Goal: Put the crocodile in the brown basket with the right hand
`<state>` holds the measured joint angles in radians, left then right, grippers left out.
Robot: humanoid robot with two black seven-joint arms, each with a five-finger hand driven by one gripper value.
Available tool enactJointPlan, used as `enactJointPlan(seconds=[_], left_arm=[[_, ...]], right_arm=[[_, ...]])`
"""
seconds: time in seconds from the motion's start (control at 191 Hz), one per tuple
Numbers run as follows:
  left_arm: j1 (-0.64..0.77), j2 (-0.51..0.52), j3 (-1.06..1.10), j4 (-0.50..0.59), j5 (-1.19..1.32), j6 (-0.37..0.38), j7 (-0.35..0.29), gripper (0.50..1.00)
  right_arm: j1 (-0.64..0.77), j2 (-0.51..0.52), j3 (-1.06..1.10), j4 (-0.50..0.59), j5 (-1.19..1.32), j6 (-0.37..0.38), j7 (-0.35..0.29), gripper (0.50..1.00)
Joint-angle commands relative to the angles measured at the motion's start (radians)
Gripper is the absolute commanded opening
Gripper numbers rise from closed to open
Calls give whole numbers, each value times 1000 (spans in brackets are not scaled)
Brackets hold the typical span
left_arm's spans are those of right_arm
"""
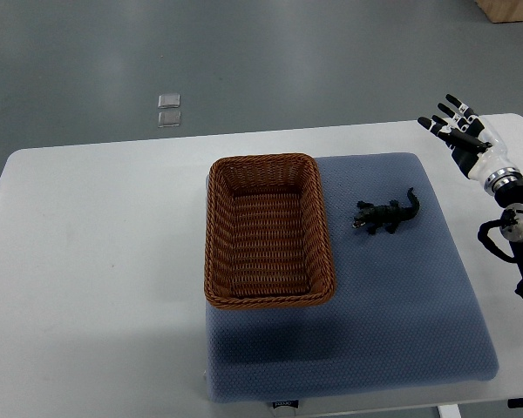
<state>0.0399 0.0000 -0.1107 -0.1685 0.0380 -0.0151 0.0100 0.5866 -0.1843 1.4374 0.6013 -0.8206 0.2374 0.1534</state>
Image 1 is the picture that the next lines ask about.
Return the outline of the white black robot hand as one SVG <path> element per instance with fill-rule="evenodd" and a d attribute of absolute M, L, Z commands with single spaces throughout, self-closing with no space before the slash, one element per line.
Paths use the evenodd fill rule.
<path fill-rule="evenodd" d="M 451 94 L 438 104 L 442 116 L 420 117 L 418 123 L 451 150 L 464 176 L 494 195 L 504 181 L 520 178 L 520 170 L 507 157 L 501 136 L 468 104 Z"/>

